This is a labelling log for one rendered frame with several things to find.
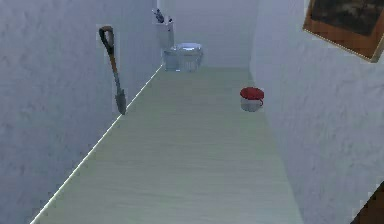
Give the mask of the white toilet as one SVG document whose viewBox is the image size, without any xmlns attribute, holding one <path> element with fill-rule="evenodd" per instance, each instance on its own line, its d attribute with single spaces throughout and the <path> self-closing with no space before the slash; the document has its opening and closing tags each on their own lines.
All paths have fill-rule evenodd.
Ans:
<svg viewBox="0 0 384 224">
<path fill-rule="evenodd" d="M 203 47 L 199 43 L 176 43 L 174 23 L 156 23 L 157 37 L 166 71 L 195 72 L 202 63 Z"/>
</svg>

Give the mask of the shovel with orange shaft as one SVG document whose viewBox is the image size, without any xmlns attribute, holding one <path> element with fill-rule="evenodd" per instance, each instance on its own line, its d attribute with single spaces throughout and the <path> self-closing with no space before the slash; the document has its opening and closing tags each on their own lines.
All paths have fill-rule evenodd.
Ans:
<svg viewBox="0 0 384 224">
<path fill-rule="evenodd" d="M 115 48 L 114 48 L 113 28 L 111 26 L 100 27 L 99 36 L 108 53 L 113 76 L 114 76 L 114 81 L 116 85 L 115 101 L 116 101 L 117 109 L 121 115 L 124 115 L 126 113 L 126 98 L 125 98 L 124 89 L 120 85 L 119 73 L 118 73 L 115 55 L 114 55 Z"/>
</svg>

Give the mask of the dark spray bottle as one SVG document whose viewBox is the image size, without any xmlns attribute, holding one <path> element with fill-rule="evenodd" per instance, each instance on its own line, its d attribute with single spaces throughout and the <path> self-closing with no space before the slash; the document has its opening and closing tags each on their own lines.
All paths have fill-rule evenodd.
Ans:
<svg viewBox="0 0 384 224">
<path fill-rule="evenodd" d="M 165 22 L 164 16 L 159 9 L 152 10 L 152 12 L 154 13 L 155 18 L 157 19 L 158 23 L 164 23 Z"/>
</svg>

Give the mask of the wooden framed dark picture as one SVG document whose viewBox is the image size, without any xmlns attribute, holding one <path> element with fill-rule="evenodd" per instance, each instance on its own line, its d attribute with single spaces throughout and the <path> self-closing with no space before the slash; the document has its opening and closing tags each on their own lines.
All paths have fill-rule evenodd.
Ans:
<svg viewBox="0 0 384 224">
<path fill-rule="evenodd" d="M 384 0 L 310 0 L 302 29 L 377 63 L 384 52 Z"/>
</svg>

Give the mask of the dark brown wooden door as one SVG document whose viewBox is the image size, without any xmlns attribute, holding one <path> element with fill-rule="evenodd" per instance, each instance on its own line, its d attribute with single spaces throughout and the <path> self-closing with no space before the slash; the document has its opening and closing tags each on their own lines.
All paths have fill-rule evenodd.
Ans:
<svg viewBox="0 0 384 224">
<path fill-rule="evenodd" d="M 384 224 L 384 181 L 350 224 Z"/>
</svg>

